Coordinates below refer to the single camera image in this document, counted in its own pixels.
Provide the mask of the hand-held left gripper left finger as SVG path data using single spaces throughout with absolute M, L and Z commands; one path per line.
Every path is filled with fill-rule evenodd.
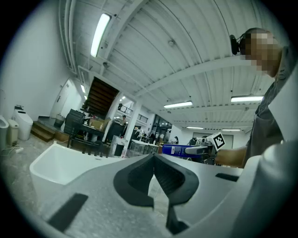
M 151 206 L 135 206 L 116 191 L 116 174 L 145 156 L 98 166 L 82 173 L 49 198 L 41 217 L 58 238 L 167 238 Z

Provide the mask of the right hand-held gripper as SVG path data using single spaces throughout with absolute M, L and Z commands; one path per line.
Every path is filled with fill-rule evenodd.
M 187 147 L 186 154 L 201 155 L 201 161 L 204 164 L 215 164 L 217 152 L 225 146 L 225 140 L 221 132 L 214 133 L 210 136 L 197 138 L 196 146 Z

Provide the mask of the small blue bottle cap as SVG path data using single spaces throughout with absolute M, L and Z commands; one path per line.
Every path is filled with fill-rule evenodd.
M 162 154 L 179 157 L 179 158 L 201 158 L 201 155 L 192 155 L 185 152 L 186 148 L 194 147 L 193 145 L 164 144 Z

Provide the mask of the large white tub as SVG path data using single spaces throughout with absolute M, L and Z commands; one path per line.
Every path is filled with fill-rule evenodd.
M 85 172 L 128 159 L 100 157 L 52 144 L 30 165 L 30 175 L 38 201 L 38 213 L 67 184 Z

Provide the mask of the person's right forearm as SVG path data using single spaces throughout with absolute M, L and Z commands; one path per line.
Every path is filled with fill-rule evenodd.
M 247 146 L 235 149 L 221 149 L 217 152 L 215 163 L 232 167 L 243 167 Z

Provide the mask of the white marbled cabinet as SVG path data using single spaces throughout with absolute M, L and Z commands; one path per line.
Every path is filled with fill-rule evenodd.
M 114 135 L 111 142 L 110 156 L 124 159 L 128 145 L 129 142 L 127 140 Z

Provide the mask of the person's dark grey shirt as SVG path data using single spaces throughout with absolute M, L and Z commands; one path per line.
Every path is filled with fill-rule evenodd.
M 250 138 L 246 144 L 247 149 L 243 166 L 245 166 L 249 158 L 261 155 L 268 147 L 283 139 L 280 128 L 268 106 L 287 82 L 297 60 L 298 54 L 294 46 L 291 44 L 285 46 L 282 51 L 280 66 L 274 82 L 268 88 L 260 105 L 255 111 L 255 120 Z

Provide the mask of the black table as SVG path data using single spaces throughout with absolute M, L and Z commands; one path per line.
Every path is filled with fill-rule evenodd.
M 83 124 L 83 119 L 83 113 L 73 109 L 66 116 L 64 132 L 68 134 L 67 148 L 72 146 L 74 141 L 88 146 L 103 146 L 102 138 L 104 133 Z

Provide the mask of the wooden steps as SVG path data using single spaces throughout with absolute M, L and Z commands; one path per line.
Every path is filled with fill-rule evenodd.
M 55 130 L 52 130 L 38 121 L 33 122 L 31 134 L 45 142 L 49 142 L 55 138 Z

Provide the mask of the dark woven basket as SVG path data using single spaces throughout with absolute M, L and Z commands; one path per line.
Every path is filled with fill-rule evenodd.
M 62 116 L 60 113 L 56 115 L 56 119 L 54 122 L 55 127 L 61 127 L 65 121 L 65 117 Z

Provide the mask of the dark wooden staircase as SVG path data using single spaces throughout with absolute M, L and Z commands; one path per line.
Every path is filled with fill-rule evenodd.
M 116 88 L 94 77 L 82 108 L 92 114 L 105 117 L 118 93 Z

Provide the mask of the white toilet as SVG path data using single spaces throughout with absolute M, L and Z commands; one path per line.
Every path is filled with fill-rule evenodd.
M 33 126 L 33 120 L 23 110 L 14 110 L 12 119 L 19 125 L 18 138 L 28 140 Z

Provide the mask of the beige waste bin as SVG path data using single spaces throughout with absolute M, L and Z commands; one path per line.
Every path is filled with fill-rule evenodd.
M 9 128 L 7 131 L 7 143 L 9 146 L 15 146 L 18 139 L 19 125 L 15 120 L 8 120 Z

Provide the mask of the white door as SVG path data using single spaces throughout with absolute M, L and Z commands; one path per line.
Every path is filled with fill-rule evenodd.
M 49 115 L 50 118 L 55 118 L 57 114 L 60 114 L 62 112 L 63 106 L 70 93 L 70 86 L 71 82 L 70 79 L 68 79 L 54 102 L 54 105 Z

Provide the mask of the white urinal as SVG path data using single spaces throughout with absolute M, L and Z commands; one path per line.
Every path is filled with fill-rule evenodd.
M 0 115 L 0 153 L 6 147 L 7 130 L 9 128 L 8 122 Z

